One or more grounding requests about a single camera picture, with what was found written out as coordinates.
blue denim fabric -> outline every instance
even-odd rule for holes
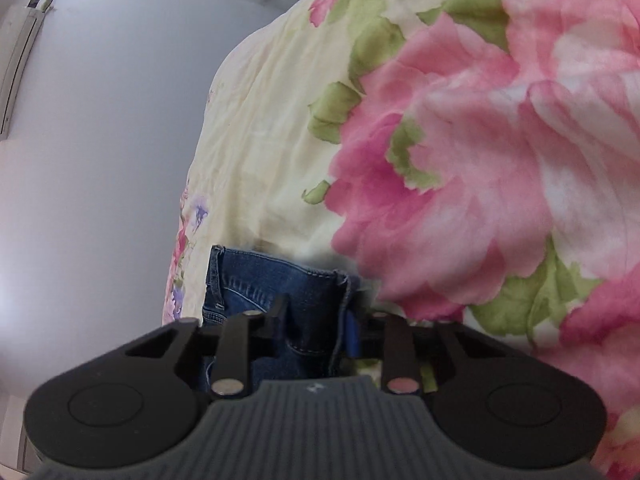
[[[268,254],[214,246],[209,257],[204,325],[222,324],[246,310],[267,312],[278,294],[290,303],[285,341],[277,358],[252,362],[254,389],[265,379],[328,377],[335,373],[344,335],[344,316],[359,279],[340,270],[317,270]],[[208,388],[205,362],[202,384]]]

gray ribbed pad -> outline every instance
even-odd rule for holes
[[[46,463],[31,480],[602,480],[586,460],[552,470],[494,466],[460,449],[417,397],[369,377],[265,381],[212,404],[175,448],[120,470]]]

belt loop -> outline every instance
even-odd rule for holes
[[[340,352],[342,350],[342,346],[344,344],[344,331],[345,331],[345,322],[347,309],[350,306],[351,300],[356,295],[358,288],[360,286],[360,280],[355,276],[349,276],[348,274],[343,274],[341,272],[336,272],[338,276],[341,276],[346,282],[346,289],[344,291],[344,295],[342,297],[342,301],[340,302],[340,307],[338,308],[338,333],[335,342],[334,351],[331,355],[331,360],[329,361],[329,375],[334,376],[337,374],[338,369],[338,359],[340,357]]]
[[[209,270],[207,272],[207,292],[209,293],[209,301],[216,310],[224,311],[225,302],[222,298],[222,284],[220,283],[220,263],[225,254],[225,248],[220,245],[214,245],[209,255]]]

metal screw head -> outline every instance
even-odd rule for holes
[[[413,394],[418,391],[420,384],[411,377],[396,377],[391,379],[386,387],[395,394]]]
[[[237,395],[244,390],[244,384],[238,379],[218,379],[211,385],[211,390],[219,396]]]

bedspread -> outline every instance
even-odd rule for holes
[[[302,0],[220,67],[164,322],[212,245],[357,272],[589,383],[640,472],[640,0]]]

